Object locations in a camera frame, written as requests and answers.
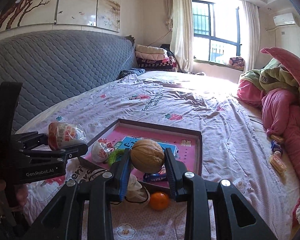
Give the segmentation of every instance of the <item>air conditioner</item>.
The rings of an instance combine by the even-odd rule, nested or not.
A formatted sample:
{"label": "air conditioner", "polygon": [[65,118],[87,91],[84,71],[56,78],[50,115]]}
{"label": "air conditioner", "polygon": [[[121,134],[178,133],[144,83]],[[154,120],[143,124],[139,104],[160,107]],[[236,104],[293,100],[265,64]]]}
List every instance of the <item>air conditioner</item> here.
{"label": "air conditioner", "polygon": [[273,17],[274,23],[276,26],[283,26],[283,25],[295,25],[296,20],[292,13],[286,13],[278,16]]}

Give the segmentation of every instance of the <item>window sill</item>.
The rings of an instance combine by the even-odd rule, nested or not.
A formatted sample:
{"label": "window sill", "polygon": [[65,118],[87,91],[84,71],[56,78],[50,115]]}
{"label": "window sill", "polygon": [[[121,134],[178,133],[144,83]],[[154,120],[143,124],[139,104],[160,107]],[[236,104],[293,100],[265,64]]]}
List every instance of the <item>window sill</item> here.
{"label": "window sill", "polygon": [[235,69],[235,70],[243,72],[243,70],[241,70],[241,69],[237,69],[237,68],[231,67],[229,65],[224,65],[224,64],[220,64],[220,63],[216,63],[216,62],[212,62],[212,61],[205,61],[205,60],[194,59],[194,62],[196,62],[196,63],[206,63],[206,64],[209,64],[209,65],[215,65],[215,66],[219,66],[219,67],[232,68],[232,69]]}

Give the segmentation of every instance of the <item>window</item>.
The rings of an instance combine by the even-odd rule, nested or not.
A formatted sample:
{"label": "window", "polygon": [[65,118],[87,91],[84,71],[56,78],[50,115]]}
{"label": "window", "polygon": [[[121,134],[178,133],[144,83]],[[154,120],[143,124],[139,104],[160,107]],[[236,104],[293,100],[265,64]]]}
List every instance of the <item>window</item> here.
{"label": "window", "polygon": [[192,0],[192,12],[195,58],[223,63],[223,55],[240,56],[239,7]]}

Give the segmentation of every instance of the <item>pink blanket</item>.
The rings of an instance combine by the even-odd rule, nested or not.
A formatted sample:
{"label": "pink blanket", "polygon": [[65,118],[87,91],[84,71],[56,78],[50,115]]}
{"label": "pink blanket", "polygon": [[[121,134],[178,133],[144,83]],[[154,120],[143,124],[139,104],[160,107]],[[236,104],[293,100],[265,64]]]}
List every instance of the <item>pink blanket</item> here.
{"label": "pink blanket", "polygon": [[[261,52],[279,60],[300,86],[300,59],[297,56],[280,48],[262,49]],[[262,122],[267,135],[284,137],[284,147],[300,179],[300,103],[297,96],[280,88],[263,96],[255,85],[242,80],[239,82],[237,95],[254,107],[262,104]]]}

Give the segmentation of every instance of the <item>bed sheet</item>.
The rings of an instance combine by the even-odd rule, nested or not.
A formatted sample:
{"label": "bed sheet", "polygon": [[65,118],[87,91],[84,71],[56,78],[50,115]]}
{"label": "bed sheet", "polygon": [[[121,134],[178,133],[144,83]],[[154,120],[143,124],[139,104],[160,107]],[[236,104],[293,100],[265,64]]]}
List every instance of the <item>bed sheet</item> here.
{"label": "bed sheet", "polygon": [[[289,169],[286,179],[282,180],[268,163],[271,148],[265,137],[260,114],[249,112],[246,106],[245,111],[231,96],[236,91],[236,86],[225,80],[183,73],[147,72],[138,77],[130,75],[55,105],[18,132],[47,132],[49,123],[58,119],[82,124],[88,139],[91,139],[117,118],[201,130],[204,162],[202,177],[213,181],[227,178],[232,182],[241,177],[245,182],[245,187],[241,190],[243,195],[279,240],[289,239],[291,214],[300,197],[300,183],[296,180],[293,169]],[[156,107],[146,101],[129,100],[134,93],[155,96],[158,92],[163,94],[161,100],[165,104],[161,103]],[[98,108],[106,108],[108,112],[105,116],[100,116],[96,111]],[[176,114],[175,112],[183,118],[173,121],[165,117],[167,113]],[[30,194],[25,214],[30,223],[62,187],[64,181],[74,175],[79,181],[87,177],[87,170],[79,167],[77,159],[69,161],[64,178],[28,185]],[[115,239],[121,239],[118,236],[120,224],[127,220],[122,220],[123,216],[116,208],[113,212],[117,212],[117,215],[113,213]],[[157,221],[155,214],[157,213],[149,208],[137,212],[139,219],[133,226],[137,228],[138,236],[142,237],[134,235],[135,238],[144,239],[145,233],[153,230],[158,230],[157,239],[183,238],[186,214],[184,205],[173,203],[170,209],[161,213],[162,221]],[[153,217],[154,220],[149,223],[149,220],[141,219],[144,217]],[[214,238],[213,221],[211,225]]]}

